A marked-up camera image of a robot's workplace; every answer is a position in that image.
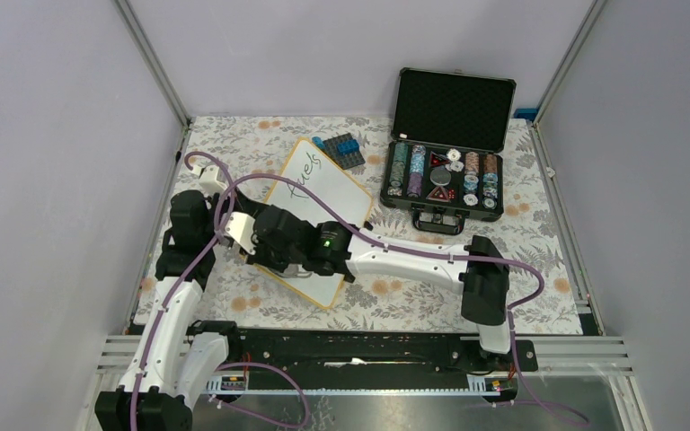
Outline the yellow framed whiteboard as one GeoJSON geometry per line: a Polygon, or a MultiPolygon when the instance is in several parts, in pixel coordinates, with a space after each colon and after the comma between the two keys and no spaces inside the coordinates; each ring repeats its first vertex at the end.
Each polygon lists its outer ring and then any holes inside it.
{"type": "MultiPolygon", "coordinates": [[[[357,227],[370,215],[373,198],[368,190],[307,138],[297,140],[279,175],[309,189],[345,221],[357,227]]],[[[286,209],[313,225],[335,219],[302,190],[284,182],[274,182],[264,202],[286,209]]],[[[264,273],[324,309],[332,306],[344,285],[343,275],[283,278],[268,269],[264,273]]]]}

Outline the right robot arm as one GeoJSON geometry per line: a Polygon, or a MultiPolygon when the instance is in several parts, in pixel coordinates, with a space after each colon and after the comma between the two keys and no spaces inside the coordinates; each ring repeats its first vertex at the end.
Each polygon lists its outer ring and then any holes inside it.
{"type": "Polygon", "coordinates": [[[382,275],[455,292],[461,297],[461,316],[476,326],[482,363],[500,370],[515,357],[506,310],[509,266],[487,238],[433,248],[337,221],[312,225],[275,206],[254,215],[235,213],[231,219],[242,226],[239,238],[249,262],[283,277],[295,269],[347,282],[382,275]]]}

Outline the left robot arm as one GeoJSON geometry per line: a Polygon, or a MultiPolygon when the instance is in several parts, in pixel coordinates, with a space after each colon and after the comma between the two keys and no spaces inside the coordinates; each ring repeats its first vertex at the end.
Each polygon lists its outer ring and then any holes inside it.
{"type": "Polygon", "coordinates": [[[240,363],[241,342],[221,333],[202,333],[186,354],[181,349],[216,262],[214,222],[226,221],[226,230],[248,245],[259,208],[245,196],[220,203],[198,190],[172,197],[171,226],[155,264],[153,309],[117,388],[101,392],[94,405],[103,430],[189,430],[215,369],[240,363]]]}

